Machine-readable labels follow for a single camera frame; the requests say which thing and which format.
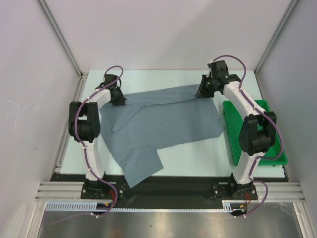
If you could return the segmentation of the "grey-blue t shirt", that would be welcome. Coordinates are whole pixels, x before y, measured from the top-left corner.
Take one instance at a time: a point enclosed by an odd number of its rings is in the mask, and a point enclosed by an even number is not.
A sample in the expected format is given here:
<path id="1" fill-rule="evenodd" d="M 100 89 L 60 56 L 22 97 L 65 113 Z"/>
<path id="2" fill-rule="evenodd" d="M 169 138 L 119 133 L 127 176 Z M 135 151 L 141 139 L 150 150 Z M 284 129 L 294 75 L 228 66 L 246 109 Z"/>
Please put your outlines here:
<path id="1" fill-rule="evenodd" d="M 130 188 L 163 169 L 159 149 L 219 137 L 223 124 L 198 85 L 126 95 L 124 106 L 100 109 L 101 137 Z"/>

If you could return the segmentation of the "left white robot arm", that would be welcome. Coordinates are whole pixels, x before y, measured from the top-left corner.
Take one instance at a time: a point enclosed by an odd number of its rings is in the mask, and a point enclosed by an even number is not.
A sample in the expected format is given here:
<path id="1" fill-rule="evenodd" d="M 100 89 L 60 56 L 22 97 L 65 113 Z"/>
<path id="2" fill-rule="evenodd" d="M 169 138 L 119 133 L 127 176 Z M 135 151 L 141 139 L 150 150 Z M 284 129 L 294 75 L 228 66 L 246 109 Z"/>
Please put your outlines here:
<path id="1" fill-rule="evenodd" d="M 98 137 L 101 132 L 99 110 L 105 105 L 124 106 L 126 98 L 121 91 L 121 79 L 114 74 L 107 74 L 92 95 L 84 101 L 72 101 L 69 104 L 68 132 L 80 145 L 86 164 L 86 179 L 98 181 L 92 186 L 92 193 L 97 198 L 105 198 L 109 186 L 103 183 L 105 171 L 102 169 L 98 149 Z"/>

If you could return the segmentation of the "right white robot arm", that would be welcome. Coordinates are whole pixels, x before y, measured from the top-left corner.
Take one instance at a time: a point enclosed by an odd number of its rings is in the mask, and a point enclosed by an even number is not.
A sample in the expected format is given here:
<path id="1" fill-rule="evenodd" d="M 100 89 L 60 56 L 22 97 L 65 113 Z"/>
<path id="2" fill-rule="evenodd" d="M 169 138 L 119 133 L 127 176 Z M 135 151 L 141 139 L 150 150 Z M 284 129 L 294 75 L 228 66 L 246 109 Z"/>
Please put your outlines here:
<path id="1" fill-rule="evenodd" d="M 236 108 L 243 123 L 238 143 L 242 150 L 238 165 L 230 175 L 229 195 L 240 199 L 255 182 L 253 173 L 265 153 L 275 144 L 276 114 L 260 107 L 242 87 L 236 74 L 213 77 L 203 74 L 196 98 L 212 98 L 220 92 Z"/>

